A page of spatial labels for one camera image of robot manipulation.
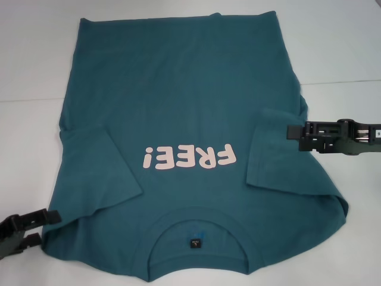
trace clothing tag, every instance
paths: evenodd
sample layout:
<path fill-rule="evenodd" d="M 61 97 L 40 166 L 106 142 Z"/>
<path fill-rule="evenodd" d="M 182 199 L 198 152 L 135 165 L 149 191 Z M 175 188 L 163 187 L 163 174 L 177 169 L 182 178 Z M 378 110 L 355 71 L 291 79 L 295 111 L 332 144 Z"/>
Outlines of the clothing tag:
<path fill-rule="evenodd" d="M 191 248 L 201 248 L 201 240 L 199 238 L 194 238 L 190 240 Z"/>

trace folded t-shirt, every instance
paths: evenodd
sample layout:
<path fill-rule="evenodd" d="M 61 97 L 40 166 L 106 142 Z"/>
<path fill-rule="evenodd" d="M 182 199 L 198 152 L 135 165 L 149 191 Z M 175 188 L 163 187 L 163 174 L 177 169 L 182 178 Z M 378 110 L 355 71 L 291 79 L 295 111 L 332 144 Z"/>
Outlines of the folded t-shirt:
<path fill-rule="evenodd" d="M 44 251 L 152 281 L 314 247 L 348 205 L 286 140 L 306 116 L 275 12 L 82 19 Z"/>

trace white surface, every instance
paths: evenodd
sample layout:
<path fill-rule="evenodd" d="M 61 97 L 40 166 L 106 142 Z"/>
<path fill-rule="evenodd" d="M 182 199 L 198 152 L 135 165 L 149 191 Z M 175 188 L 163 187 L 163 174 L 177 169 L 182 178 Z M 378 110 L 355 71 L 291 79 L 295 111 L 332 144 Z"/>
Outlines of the white surface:
<path fill-rule="evenodd" d="M 278 13 L 309 119 L 381 123 L 381 8 L 374 0 L 0 0 L 0 220 L 47 207 L 61 157 L 58 119 L 80 17 L 90 20 Z M 189 269 L 152 285 L 376 286 L 381 281 L 381 153 L 316 154 L 350 203 L 318 247 L 246 276 Z M 32 248 L 0 261 L 0 285 L 145 285 Z"/>

